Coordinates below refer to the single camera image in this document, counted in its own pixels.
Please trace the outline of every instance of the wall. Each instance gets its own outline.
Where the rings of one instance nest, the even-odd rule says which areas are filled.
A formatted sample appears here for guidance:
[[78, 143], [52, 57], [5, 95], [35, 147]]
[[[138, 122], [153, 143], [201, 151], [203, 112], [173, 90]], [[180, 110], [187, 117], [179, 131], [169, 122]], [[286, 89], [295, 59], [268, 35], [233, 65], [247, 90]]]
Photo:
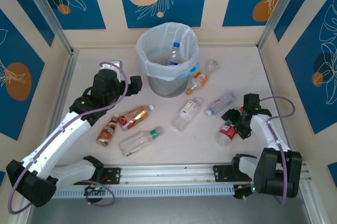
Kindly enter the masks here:
[[[308, 165], [327, 211], [325, 217], [335, 223], [337, 188], [328, 165], [337, 161], [337, 104], [334, 103], [336, 23], [331, 21], [337, 14], [336, 2], [291, 2], [292, 7], [295, 2], [300, 4], [298, 12], [286, 9], [286, 15], [293, 14], [288, 28], [283, 27], [280, 33], [280, 26], [276, 27], [276, 35], [269, 38], [262, 48], [262, 55], [274, 94], [295, 103], [296, 113], [284, 120], [285, 129], [294, 149], [302, 154]], [[281, 114], [289, 112], [287, 103], [279, 102], [279, 106]]]
[[48, 0], [74, 47], [134, 46], [149, 27], [181, 22], [200, 44], [256, 44], [277, 0]]
[[[49, 31], [33, 22], [17, 0], [0, 0], [0, 10], [1, 35], [6, 33], [0, 40], [0, 60], [6, 68], [0, 70], [0, 77], [11, 77], [10, 82], [0, 79], [4, 84], [0, 85], [0, 124], [10, 128], [0, 130], [3, 132], [0, 133], [0, 171], [5, 171], [12, 159], [21, 160], [44, 140], [68, 54], [57, 39], [50, 43], [51, 36], [43, 35]], [[26, 68], [13, 66], [23, 63], [29, 71], [21, 78], [20, 69]], [[22, 125], [17, 124], [16, 118], [23, 118]], [[11, 220], [7, 201], [12, 188], [7, 175], [0, 185], [0, 222], [7, 223]], [[19, 201], [13, 202], [15, 210]]]

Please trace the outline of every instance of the clear plastic bottle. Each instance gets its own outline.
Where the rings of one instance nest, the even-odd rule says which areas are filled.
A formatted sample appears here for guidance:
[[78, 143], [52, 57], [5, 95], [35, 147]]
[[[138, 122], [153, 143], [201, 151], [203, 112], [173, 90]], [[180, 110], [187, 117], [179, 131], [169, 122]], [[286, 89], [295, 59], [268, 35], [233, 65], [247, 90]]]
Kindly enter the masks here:
[[105, 125], [101, 133], [98, 135], [96, 142], [106, 147], [112, 140], [118, 122], [119, 114], [114, 114], [111, 120]]
[[183, 109], [181, 109], [179, 115], [177, 115], [177, 117], [174, 118], [171, 125], [180, 132], [183, 132], [190, 123], [190, 121], [195, 117], [195, 115], [200, 110], [202, 102], [203, 102], [202, 98], [194, 98], [189, 100], [189, 102], [186, 103]]
[[227, 146], [232, 142], [236, 134], [237, 131], [234, 128], [234, 125], [230, 120], [227, 120], [216, 134], [217, 143], [221, 146]]
[[173, 44], [171, 54], [166, 59], [165, 65], [178, 65], [182, 63], [179, 47], [180, 47], [179, 43]]
[[162, 127], [156, 127], [151, 131], [142, 131], [139, 132], [137, 135], [122, 141], [119, 144], [119, 147], [124, 156], [130, 156], [137, 151], [143, 149], [147, 145], [150, 145], [153, 142], [153, 139], [161, 136], [163, 134]]
[[219, 99], [215, 100], [213, 103], [211, 103], [207, 110], [205, 111], [206, 115], [216, 115], [218, 114], [222, 109], [224, 109], [226, 106], [228, 106], [230, 103], [234, 102], [236, 100], [236, 95], [232, 91], [226, 92], [223, 96], [221, 96]]
[[191, 95], [195, 90], [203, 87], [208, 81], [210, 75], [215, 72], [218, 68], [218, 63], [214, 60], [210, 60], [205, 68], [201, 69], [195, 76], [191, 79], [189, 88], [186, 90], [186, 94]]

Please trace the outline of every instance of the bottle in trash can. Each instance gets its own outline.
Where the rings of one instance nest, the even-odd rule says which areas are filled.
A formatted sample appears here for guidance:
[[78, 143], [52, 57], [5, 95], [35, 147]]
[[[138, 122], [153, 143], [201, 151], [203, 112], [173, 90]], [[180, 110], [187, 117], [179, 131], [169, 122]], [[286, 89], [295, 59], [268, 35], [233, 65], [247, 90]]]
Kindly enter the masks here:
[[205, 111], [206, 115], [216, 115], [230, 103], [236, 100], [234, 92], [228, 91], [226, 94], [221, 96], [219, 99], [211, 103], [207, 110]]
[[128, 131], [130, 128], [145, 120], [153, 110], [153, 105], [137, 107], [133, 111], [130, 111], [119, 117], [118, 123], [122, 127], [123, 131]]
[[190, 121], [200, 110], [202, 102], [202, 98], [194, 98], [189, 100], [189, 102], [186, 103], [183, 109], [180, 110], [179, 115], [174, 118], [171, 125], [180, 132], [183, 132], [190, 123]]
[[237, 134], [234, 125], [239, 121], [241, 113], [235, 109], [228, 110], [221, 118], [225, 124], [220, 128], [216, 134], [216, 141], [221, 146], [230, 144]]
[[210, 75], [215, 72], [218, 68], [218, 63], [214, 60], [210, 60], [205, 68], [200, 70], [195, 76], [191, 79], [189, 88], [186, 90], [186, 94], [191, 95], [195, 90], [203, 87], [208, 81]]
[[171, 54], [166, 59], [165, 65], [178, 65], [182, 63], [180, 54], [180, 44], [174, 43], [171, 49]]
[[119, 146], [124, 156], [129, 156], [147, 145], [151, 144], [155, 138], [163, 134], [162, 127], [156, 127], [151, 131], [139, 132], [137, 135], [122, 141]]
[[96, 139], [96, 142], [98, 144], [104, 147], [106, 147], [109, 144], [115, 133], [119, 116], [120, 116], [119, 114], [114, 114], [114, 116], [111, 118], [108, 124], [105, 125], [105, 127], [102, 129], [101, 133], [98, 135]]

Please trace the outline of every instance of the crushed plastic bottle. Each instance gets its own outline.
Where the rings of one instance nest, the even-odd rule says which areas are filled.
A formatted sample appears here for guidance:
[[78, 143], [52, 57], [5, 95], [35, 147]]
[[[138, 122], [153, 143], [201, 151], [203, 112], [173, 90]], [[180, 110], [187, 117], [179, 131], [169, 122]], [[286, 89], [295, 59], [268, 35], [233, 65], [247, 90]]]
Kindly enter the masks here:
[[191, 95], [192, 92], [203, 87], [210, 75], [215, 72], [218, 68], [218, 63], [214, 60], [210, 60], [205, 68], [200, 70], [190, 81], [189, 88], [186, 90], [186, 94]]

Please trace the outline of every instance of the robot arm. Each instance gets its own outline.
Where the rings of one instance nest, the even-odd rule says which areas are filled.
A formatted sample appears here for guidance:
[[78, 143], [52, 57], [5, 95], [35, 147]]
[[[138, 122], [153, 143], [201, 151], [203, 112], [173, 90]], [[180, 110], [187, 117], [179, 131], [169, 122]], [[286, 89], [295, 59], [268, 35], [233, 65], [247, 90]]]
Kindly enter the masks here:
[[[119, 61], [112, 63], [121, 67], [121, 62]], [[130, 80], [131, 83], [128, 86], [126, 96], [137, 94], [142, 88], [140, 76], [133, 76]], [[54, 167], [74, 141], [89, 130], [100, 117], [105, 115], [106, 110], [82, 116], [66, 128], [64, 128], [64, 125], [84, 112], [103, 108], [114, 103], [124, 92], [124, 89], [125, 82], [120, 81], [119, 70], [113, 65], [103, 64], [94, 77], [93, 86], [74, 101], [74, 104], [70, 107], [70, 112], [66, 114], [63, 121], [51, 135], [30, 155], [23, 158], [21, 162], [12, 160], [7, 165], [6, 170], [12, 186], [14, 186], [28, 164], [32, 163], [16, 190], [33, 205], [40, 207], [46, 204], [55, 191], [62, 187], [72, 185], [81, 180], [92, 179], [98, 181], [103, 172], [103, 164], [91, 156], [84, 157], [83, 160], [75, 164], [61, 168]], [[33, 159], [56, 133], [59, 134], [40, 156], [37, 159]]]
[[[253, 131], [263, 148], [259, 160], [256, 157], [241, 154], [234, 157], [235, 162], [239, 163], [239, 171], [252, 178], [256, 192], [282, 196], [284, 180], [281, 169], [283, 168], [286, 169], [288, 177], [286, 195], [295, 197], [299, 188], [302, 157], [300, 153], [291, 151], [282, 140], [273, 122], [269, 120], [271, 113], [261, 108], [259, 95], [245, 95], [242, 113], [239, 115], [236, 110], [230, 109], [224, 117], [234, 123], [242, 139], [250, 137]], [[286, 167], [281, 167], [282, 158], [279, 146], [284, 152]]]

